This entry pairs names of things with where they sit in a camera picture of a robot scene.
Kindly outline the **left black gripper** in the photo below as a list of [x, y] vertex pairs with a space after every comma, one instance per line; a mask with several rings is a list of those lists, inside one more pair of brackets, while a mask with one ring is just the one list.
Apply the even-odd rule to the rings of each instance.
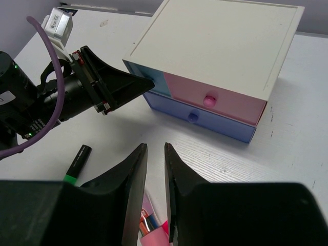
[[[64, 104], [55, 126], [95, 107], [104, 113], [100, 96], [92, 86], [91, 77], [80, 49], [71, 54], [73, 62], [59, 60], [65, 83]], [[48, 80], [54, 72], [49, 63], [35, 85], [6, 52], [1, 52], [1, 150], [18, 145], [17, 138], [34, 138], [49, 122], [58, 97], [57, 80]]]

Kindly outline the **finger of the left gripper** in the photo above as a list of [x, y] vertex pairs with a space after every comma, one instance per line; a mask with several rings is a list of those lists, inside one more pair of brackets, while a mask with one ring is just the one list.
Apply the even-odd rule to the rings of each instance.
[[116, 110], [154, 88], [151, 79], [118, 70], [96, 56], [88, 46], [81, 55], [94, 79], [92, 83], [106, 110]]

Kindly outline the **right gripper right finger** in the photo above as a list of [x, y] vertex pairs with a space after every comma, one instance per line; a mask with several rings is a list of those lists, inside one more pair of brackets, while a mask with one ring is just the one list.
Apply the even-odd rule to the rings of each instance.
[[327, 245], [311, 192], [293, 182], [209, 182], [165, 144], [172, 245]]

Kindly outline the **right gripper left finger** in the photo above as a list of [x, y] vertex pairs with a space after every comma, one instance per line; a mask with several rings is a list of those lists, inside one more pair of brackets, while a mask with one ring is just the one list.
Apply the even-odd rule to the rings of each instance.
[[1, 245], [136, 245], [148, 148], [76, 187], [1, 181]]

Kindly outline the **green cap black highlighter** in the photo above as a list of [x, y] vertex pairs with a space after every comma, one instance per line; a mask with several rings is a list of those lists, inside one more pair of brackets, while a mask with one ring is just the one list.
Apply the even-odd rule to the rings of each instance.
[[68, 182], [72, 185], [76, 184], [76, 181], [87, 163], [91, 152], [92, 148], [90, 146], [81, 146], [64, 176], [64, 182]]

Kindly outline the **pink cap clear tube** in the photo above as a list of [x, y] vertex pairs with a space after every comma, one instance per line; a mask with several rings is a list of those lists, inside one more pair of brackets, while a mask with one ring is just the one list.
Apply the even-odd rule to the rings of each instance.
[[139, 232], [142, 246], [169, 246], [168, 222], [161, 224], [156, 216], [151, 199], [147, 192], [143, 195]]

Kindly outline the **large blue-violet drawer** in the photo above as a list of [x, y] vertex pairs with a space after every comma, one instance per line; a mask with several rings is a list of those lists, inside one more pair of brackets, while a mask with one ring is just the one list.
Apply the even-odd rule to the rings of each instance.
[[147, 92], [143, 96], [153, 110], [166, 113], [246, 144], [251, 142], [256, 132], [255, 127], [152, 92]]

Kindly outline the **white drawer cabinet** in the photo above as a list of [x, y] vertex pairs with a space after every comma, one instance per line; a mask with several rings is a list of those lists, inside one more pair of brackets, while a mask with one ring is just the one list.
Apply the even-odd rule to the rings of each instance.
[[164, 1], [124, 61], [268, 100], [302, 6]]

